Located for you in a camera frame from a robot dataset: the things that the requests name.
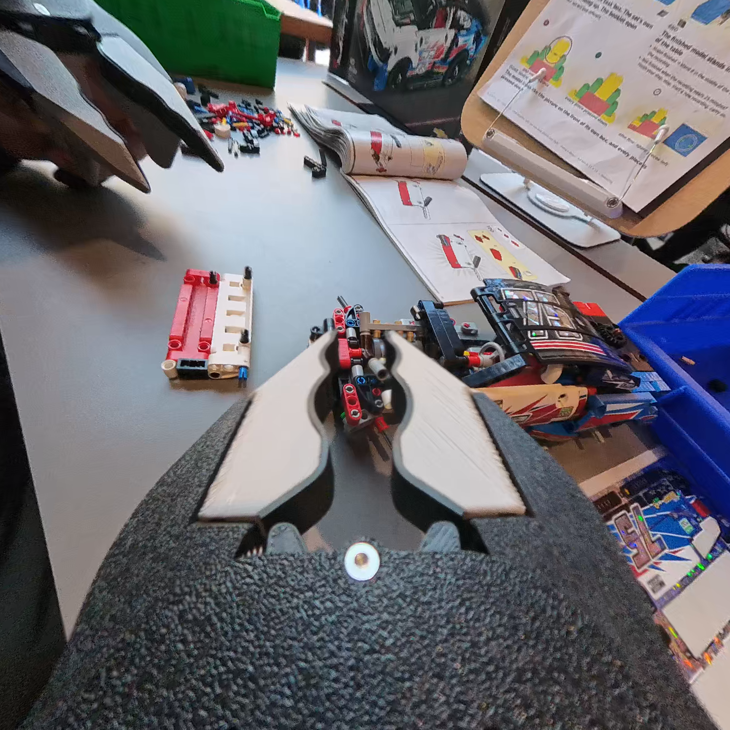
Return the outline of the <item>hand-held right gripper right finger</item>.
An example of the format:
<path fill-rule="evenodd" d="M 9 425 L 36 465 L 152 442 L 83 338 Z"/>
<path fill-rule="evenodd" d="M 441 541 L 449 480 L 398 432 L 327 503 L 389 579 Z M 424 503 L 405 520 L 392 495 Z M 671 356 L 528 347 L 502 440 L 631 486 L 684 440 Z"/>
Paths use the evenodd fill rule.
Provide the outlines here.
<path fill-rule="evenodd" d="M 396 333 L 387 335 L 394 404 L 391 494 L 426 531 L 436 521 L 527 516 L 527 506 L 468 386 Z"/>

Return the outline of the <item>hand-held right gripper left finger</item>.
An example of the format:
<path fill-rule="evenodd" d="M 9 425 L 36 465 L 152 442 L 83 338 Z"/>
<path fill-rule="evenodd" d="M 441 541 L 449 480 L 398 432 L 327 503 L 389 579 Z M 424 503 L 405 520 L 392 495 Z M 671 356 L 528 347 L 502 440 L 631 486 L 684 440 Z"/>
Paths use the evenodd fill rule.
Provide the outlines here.
<path fill-rule="evenodd" d="M 199 523 L 289 523 L 302 534 L 333 501 L 330 439 L 324 428 L 336 365 L 326 332 L 251 395 L 213 472 Z"/>

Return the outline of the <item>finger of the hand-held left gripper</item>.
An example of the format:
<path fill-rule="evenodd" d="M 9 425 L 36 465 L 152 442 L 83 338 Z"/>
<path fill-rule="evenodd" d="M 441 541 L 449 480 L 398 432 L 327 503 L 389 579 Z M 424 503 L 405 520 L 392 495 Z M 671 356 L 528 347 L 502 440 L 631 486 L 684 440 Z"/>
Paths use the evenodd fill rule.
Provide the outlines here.
<path fill-rule="evenodd" d="M 101 36 L 96 50 L 102 85 L 130 118 L 149 158 L 169 169 L 183 144 L 215 171 L 224 170 L 221 157 L 164 71 L 119 36 Z"/>
<path fill-rule="evenodd" d="M 91 160 L 143 193 L 148 179 L 123 137 L 83 95 L 75 77 L 56 54 L 37 41 L 1 32 L 2 96 L 24 101 L 34 117 L 51 128 L 55 145 L 73 156 L 90 178 Z"/>

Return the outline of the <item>pile of brick pieces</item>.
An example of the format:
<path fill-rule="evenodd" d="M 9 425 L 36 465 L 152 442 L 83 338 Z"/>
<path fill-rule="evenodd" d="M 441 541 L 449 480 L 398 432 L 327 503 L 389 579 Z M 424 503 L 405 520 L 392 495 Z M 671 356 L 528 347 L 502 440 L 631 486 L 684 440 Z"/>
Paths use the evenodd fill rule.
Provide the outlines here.
<path fill-rule="evenodd" d="M 173 81 L 208 141 L 225 142 L 233 159 L 259 156 L 261 140 L 270 136 L 301 136 L 289 117 L 259 98 L 221 102 L 217 93 L 204 85 L 196 86 L 191 78 Z"/>

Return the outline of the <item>toy brick race car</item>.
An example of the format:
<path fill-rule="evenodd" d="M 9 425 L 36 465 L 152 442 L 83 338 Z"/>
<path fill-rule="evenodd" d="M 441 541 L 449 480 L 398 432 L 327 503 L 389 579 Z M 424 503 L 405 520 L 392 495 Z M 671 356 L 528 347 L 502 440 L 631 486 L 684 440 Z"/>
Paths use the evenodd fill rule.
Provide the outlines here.
<path fill-rule="evenodd" d="M 347 433 L 389 438 L 394 405 L 386 334 L 394 333 L 481 394 L 534 439 L 564 443 L 621 424 L 652 424 L 670 388 L 594 303 L 573 302 L 560 286 L 484 279 L 471 295 L 489 331 L 453 319 L 442 302 L 420 300 L 410 316 L 376 321 L 342 297 L 313 326 L 308 344 L 336 334 L 333 415 Z"/>

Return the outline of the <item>red and white brick panel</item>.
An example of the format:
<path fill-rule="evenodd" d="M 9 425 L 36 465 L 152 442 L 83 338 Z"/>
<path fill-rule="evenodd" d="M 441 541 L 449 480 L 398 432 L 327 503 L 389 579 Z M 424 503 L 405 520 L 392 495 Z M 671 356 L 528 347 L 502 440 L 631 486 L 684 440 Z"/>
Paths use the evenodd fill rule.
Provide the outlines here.
<path fill-rule="evenodd" d="M 252 268 L 188 269 L 179 288 L 160 368 L 170 380 L 248 382 L 252 355 Z"/>

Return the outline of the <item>grey desk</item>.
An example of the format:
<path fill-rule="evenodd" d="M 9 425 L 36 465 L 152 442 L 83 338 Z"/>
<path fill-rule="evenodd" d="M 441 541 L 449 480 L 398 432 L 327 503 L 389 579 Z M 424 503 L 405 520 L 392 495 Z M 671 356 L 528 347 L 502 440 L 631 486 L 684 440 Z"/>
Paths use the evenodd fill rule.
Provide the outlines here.
<path fill-rule="evenodd" d="M 252 389 L 338 295 L 387 321 L 428 295 L 338 171 L 311 179 L 315 152 L 302 133 L 222 144 L 224 173 L 145 160 L 148 194 L 70 190 L 47 163 L 2 178 L 2 340 L 67 636 L 123 524 L 244 391 L 161 370 L 186 269 L 251 266 Z"/>

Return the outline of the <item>person's left hand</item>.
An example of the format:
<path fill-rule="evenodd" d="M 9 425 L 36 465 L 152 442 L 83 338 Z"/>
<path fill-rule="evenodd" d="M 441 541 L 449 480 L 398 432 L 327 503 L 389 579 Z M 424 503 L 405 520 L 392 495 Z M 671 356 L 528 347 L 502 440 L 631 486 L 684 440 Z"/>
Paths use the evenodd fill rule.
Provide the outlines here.
<path fill-rule="evenodd" d="M 73 156 L 55 145 L 51 128 L 38 121 L 31 108 L 15 97 L 1 100 L 1 175 L 8 175 L 23 160 L 42 160 L 56 165 L 53 177 L 66 187 L 88 189 L 99 187 L 111 172 L 91 160 L 92 175 L 85 178 Z"/>

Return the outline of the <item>green plastic bin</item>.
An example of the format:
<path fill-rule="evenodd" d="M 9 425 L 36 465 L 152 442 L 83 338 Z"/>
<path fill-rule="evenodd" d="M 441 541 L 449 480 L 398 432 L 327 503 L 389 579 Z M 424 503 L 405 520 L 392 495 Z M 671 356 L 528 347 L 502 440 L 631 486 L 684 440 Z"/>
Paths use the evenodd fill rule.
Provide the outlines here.
<path fill-rule="evenodd" d="M 272 89 L 280 11 L 263 1 L 98 1 L 169 72 Z"/>

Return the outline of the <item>open instruction booklet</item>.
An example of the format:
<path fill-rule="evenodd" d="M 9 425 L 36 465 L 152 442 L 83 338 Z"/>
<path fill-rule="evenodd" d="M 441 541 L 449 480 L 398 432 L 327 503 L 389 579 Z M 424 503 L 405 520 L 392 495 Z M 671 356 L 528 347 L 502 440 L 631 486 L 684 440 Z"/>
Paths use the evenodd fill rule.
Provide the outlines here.
<path fill-rule="evenodd" d="M 459 184 L 468 161 L 460 141 L 407 133 L 374 114 L 289 108 L 306 132 L 338 157 L 346 182 L 444 304 L 468 302 L 471 289 L 484 279 L 547 287 L 570 281 Z"/>

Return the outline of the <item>shiny sticker sheet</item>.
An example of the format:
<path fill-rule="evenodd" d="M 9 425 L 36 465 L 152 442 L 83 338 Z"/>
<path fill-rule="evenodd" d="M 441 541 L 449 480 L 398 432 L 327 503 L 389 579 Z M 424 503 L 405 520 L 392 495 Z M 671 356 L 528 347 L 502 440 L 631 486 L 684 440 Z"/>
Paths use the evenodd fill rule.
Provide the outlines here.
<path fill-rule="evenodd" d="M 661 448 L 579 486 L 649 598 L 680 671 L 696 682 L 728 647 L 728 519 Z"/>

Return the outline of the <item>black toy set box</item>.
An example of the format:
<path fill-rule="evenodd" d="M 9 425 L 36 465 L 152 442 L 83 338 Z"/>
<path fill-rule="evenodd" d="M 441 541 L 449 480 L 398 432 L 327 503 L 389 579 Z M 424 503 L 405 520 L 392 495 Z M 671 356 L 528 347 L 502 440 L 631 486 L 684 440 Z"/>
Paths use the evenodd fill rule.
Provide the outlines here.
<path fill-rule="evenodd" d="M 329 73 L 370 113 L 410 133 L 457 139 L 467 98 L 527 4 L 334 2 Z"/>

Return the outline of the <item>blue plastic bin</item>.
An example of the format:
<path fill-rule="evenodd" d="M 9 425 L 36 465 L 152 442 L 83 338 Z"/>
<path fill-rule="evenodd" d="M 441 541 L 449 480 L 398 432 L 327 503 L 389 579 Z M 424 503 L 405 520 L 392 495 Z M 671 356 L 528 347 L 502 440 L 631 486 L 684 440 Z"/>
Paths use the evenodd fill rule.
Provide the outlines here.
<path fill-rule="evenodd" d="M 705 503 L 729 517 L 729 266 L 686 267 L 619 328 L 670 387 L 653 431 Z M 714 378 L 728 392 L 708 392 Z"/>

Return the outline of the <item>wooden document stand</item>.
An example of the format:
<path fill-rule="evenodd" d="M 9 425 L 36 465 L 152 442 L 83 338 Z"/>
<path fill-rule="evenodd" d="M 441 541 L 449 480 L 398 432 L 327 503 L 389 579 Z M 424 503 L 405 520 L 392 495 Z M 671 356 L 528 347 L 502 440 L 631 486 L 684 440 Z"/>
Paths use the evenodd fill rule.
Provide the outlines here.
<path fill-rule="evenodd" d="M 728 190 L 728 141 L 709 160 L 681 178 L 661 199 L 635 213 L 618 197 L 533 140 L 479 97 L 479 89 L 495 75 L 547 3 L 529 2 L 471 92 L 461 116 L 467 139 L 508 169 L 565 198 L 583 212 L 595 214 L 619 232 L 630 236 L 655 236 L 673 232 L 692 221 Z"/>

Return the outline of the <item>printed instruction sheet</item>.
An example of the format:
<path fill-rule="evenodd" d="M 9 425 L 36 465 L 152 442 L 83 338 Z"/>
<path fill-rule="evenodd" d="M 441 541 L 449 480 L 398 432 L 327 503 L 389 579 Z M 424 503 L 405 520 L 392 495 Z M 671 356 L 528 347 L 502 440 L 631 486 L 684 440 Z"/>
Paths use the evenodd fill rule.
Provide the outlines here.
<path fill-rule="evenodd" d="M 552 1 L 479 97 L 642 212 L 728 141 L 729 2 Z"/>

